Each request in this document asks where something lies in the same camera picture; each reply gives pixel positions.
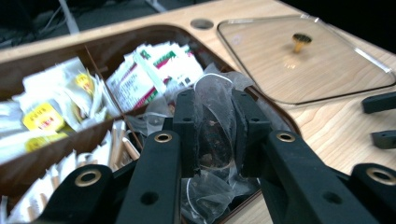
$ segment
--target grommet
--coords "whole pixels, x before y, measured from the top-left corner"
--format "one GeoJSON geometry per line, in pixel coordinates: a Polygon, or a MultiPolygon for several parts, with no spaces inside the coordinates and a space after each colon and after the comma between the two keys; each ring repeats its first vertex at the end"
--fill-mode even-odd
{"type": "Polygon", "coordinates": [[[278,133],[276,138],[282,142],[294,142],[296,138],[289,133],[278,133]]]}
{"type": "Polygon", "coordinates": [[[169,133],[159,133],[155,135],[154,140],[159,143],[166,143],[172,140],[172,135],[169,133]]]}
{"type": "Polygon", "coordinates": [[[79,174],[75,180],[75,184],[81,188],[88,187],[102,177],[102,173],[96,169],[87,170],[79,174]]]}
{"type": "Polygon", "coordinates": [[[367,169],[366,173],[376,182],[389,186],[396,185],[396,176],[389,173],[388,171],[371,167],[367,169]]]}

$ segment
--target yellow label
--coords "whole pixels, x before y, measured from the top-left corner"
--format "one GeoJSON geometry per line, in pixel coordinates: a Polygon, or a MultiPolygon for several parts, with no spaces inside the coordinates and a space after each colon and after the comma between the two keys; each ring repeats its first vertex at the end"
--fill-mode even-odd
{"type": "Polygon", "coordinates": [[[41,147],[44,147],[46,145],[49,145],[55,141],[58,141],[62,138],[67,137],[67,134],[65,133],[57,133],[54,135],[48,135],[48,136],[41,136],[41,137],[36,137],[36,138],[31,138],[25,143],[25,148],[27,152],[33,152],[36,149],[39,149],[41,147]]]}
{"type": "Polygon", "coordinates": [[[58,131],[64,126],[64,118],[49,103],[38,105],[23,117],[23,124],[29,130],[58,131]]]}
{"type": "Polygon", "coordinates": [[[87,74],[79,74],[75,78],[76,84],[84,89],[89,95],[93,95],[93,81],[92,77],[87,74]]]}

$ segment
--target wooden surface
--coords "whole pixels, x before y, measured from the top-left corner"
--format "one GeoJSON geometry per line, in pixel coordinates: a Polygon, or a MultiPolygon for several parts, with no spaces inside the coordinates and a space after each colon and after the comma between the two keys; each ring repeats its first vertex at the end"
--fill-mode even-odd
{"type": "MultiPolygon", "coordinates": [[[[229,65],[238,70],[237,64],[220,42],[216,26],[228,19],[266,18],[285,15],[300,15],[302,12],[274,0],[222,0],[195,7],[158,14],[133,21],[125,21],[106,27],[54,38],[47,41],[0,51],[0,63],[36,55],[53,49],[66,48],[88,40],[123,33],[154,23],[180,26],[205,43],[229,65]],[[215,27],[199,30],[191,27],[194,19],[208,19],[215,27]]],[[[366,50],[392,69],[396,68],[395,55],[376,46],[342,33],[356,46],[366,50]]],[[[258,85],[265,80],[256,78],[258,85]]],[[[396,169],[396,151],[375,148],[370,133],[396,129],[396,111],[371,115],[362,113],[361,100],[377,92],[349,96],[304,106],[284,106],[299,125],[304,140],[329,166],[349,174],[353,166],[362,162],[375,162],[396,169]]],[[[262,197],[249,204],[228,223],[271,223],[262,197]]]]}

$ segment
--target black plastic part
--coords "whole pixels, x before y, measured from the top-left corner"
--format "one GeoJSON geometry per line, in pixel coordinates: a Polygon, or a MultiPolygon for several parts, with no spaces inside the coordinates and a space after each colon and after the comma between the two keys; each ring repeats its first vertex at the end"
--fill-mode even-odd
{"type": "Polygon", "coordinates": [[[99,223],[115,191],[113,174],[104,165],[86,165],[72,172],[55,190],[46,209],[33,223],[99,223]],[[90,183],[78,186],[78,183],[90,183]]]}
{"type": "Polygon", "coordinates": [[[271,132],[271,121],[244,91],[233,90],[233,107],[237,123],[234,151],[237,171],[244,177],[259,177],[260,143],[271,132]]]}
{"type": "Polygon", "coordinates": [[[262,150],[262,193],[274,223],[377,223],[299,135],[273,131],[262,150]]]}
{"type": "Polygon", "coordinates": [[[396,171],[379,164],[358,164],[347,185],[380,223],[395,223],[396,171]]]}
{"type": "Polygon", "coordinates": [[[179,93],[173,118],[173,131],[181,139],[182,177],[193,177],[199,173],[196,131],[194,126],[194,98],[195,93],[193,90],[186,90],[179,93]]]}
{"type": "Polygon", "coordinates": [[[116,223],[180,222],[180,139],[151,134],[140,154],[116,223]]]}
{"type": "Polygon", "coordinates": [[[373,144],[381,149],[396,148],[396,130],[371,133],[373,144]]]}
{"type": "Polygon", "coordinates": [[[372,114],[396,108],[396,91],[369,96],[361,101],[363,112],[372,114]]]}
{"type": "Polygon", "coordinates": [[[163,121],[163,131],[168,130],[172,131],[173,130],[173,118],[165,118],[163,121]]]}

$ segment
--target white packet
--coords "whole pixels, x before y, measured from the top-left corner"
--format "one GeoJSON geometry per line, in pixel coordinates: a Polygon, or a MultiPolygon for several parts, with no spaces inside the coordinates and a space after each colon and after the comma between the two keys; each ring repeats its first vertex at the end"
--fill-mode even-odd
{"type": "Polygon", "coordinates": [[[67,82],[61,67],[51,67],[45,71],[25,77],[22,81],[25,92],[53,92],[67,82]]]}
{"type": "Polygon", "coordinates": [[[37,179],[35,183],[23,194],[21,199],[12,209],[10,216],[7,219],[7,223],[24,223],[31,222],[38,218],[38,205],[32,204],[31,200],[35,200],[35,195],[39,195],[39,191],[42,185],[41,179],[37,179]]]}
{"type": "Polygon", "coordinates": [[[95,114],[101,109],[102,106],[102,101],[103,101],[103,91],[104,91],[104,86],[101,84],[98,80],[98,76],[92,79],[93,86],[94,86],[94,93],[93,93],[93,98],[92,98],[92,105],[90,109],[90,114],[88,118],[92,119],[95,114]]]}
{"type": "Polygon", "coordinates": [[[82,64],[79,57],[75,57],[62,63],[58,63],[54,67],[58,67],[62,70],[67,81],[80,73],[86,73],[85,66],[84,64],[82,64]]]}
{"type": "Polygon", "coordinates": [[[0,139],[0,164],[27,153],[25,143],[29,139],[53,134],[56,134],[56,132],[35,130],[13,134],[0,139]]]}
{"type": "Polygon", "coordinates": [[[67,157],[63,158],[61,162],[59,162],[58,165],[58,172],[59,172],[59,180],[60,183],[67,178],[67,176],[72,173],[74,170],[76,170],[76,165],[77,160],[76,160],[76,151],[73,150],[72,153],[70,153],[67,157]]]}
{"type": "Polygon", "coordinates": [[[58,106],[56,101],[54,100],[58,96],[57,91],[49,91],[49,92],[24,92],[18,97],[15,97],[15,100],[18,100],[20,103],[21,110],[23,114],[28,114],[30,111],[35,109],[35,107],[41,103],[49,102],[55,110],[58,112],[61,111],[61,108],[58,106]]]}
{"type": "Polygon", "coordinates": [[[64,88],[64,92],[70,97],[73,103],[78,107],[78,111],[75,111],[75,115],[78,119],[85,119],[90,115],[92,107],[91,96],[79,86],[67,85],[64,88]]]}
{"type": "Polygon", "coordinates": [[[76,132],[81,130],[81,125],[78,122],[77,117],[73,113],[72,110],[72,100],[70,97],[64,92],[61,91],[58,97],[56,98],[56,102],[58,103],[62,117],[64,118],[64,121],[76,132]]]}
{"type": "Polygon", "coordinates": [[[163,82],[167,77],[162,76],[162,73],[160,73],[152,63],[145,60],[138,52],[134,54],[134,61],[138,64],[138,67],[143,68],[148,77],[151,79],[155,89],[159,93],[163,94],[166,91],[166,85],[163,82]]]}
{"type": "Polygon", "coordinates": [[[123,112],[144,105],[155,92],[143,68],[130,61],[122,63],[106,84],[123,112]]]}
{"type": "Polygon", "coordinates": [[[110,96],[110,93],[108,92],[105,82],[103,80],[99,81],[100,86],[103,87],[103,103],[105,107],[107,108],[107,113],[112,117],[118,117],[120,115],[119,108],[116,106],[116,103],[113,101],[113,99],[110,96]]]}
{"type": "Polygon", "coordinates": [[[51,167],[47,170],[47,174],[50,176],[50,182],[52,184],[53,189],[56,190],[61,184],[58,165],[52,164],[51,167]]]}
{"type": "Polygon", "coordinates": [[[202,66],[196,61],[193,54],[189,53],[188,45],[180,47],[171,45],[170,51],[175,53],[175,57],[169,59],[159,70],[163,76],[171,77],[185,87],[194,84],[203,74],[202,66]]]}
{"type": "Polygon", "coordinates": [[[85,152],[85,153],[80,153],[77,155],[77,167],[84,166],[88,163],[90,163],[91,160],[91,153],[90,152],[85,152]]]}
{"type": "Polygon", "coordinates": [[[109,166],[112,144],[111,132],[107,131],[101,145],[92,151],[91,161],[97,161],[97,164],[109,166]]]}
{"type": "Polygon", "coordinates": [[[52,196],[55,188],[52,184],[52,175],[48,172],[41,178],[41,188],[40,188],[40,201],[43,204],[41,213],[43,212],[44,208],[47,206],[50,197],[52,196]]]}
{"type": "Polygon", "coordinates": [[[0,102],[0,139],[26,131],[25,126],[21,122],[23,112],[20,104],[13,101],[0,102]]]}
{"type": "Polygon", "coordinates": [[[93,118],[91,119],[84,119],[81,122],[81,128],[82,129],[86,129],[89,128],[95,124],[98,124],[100,122],[105,121],[106,119],[106,115],[107,115],[107,108],[103,107],[101,111],[99,111],[98,113],[96,113],[93,118]]]}

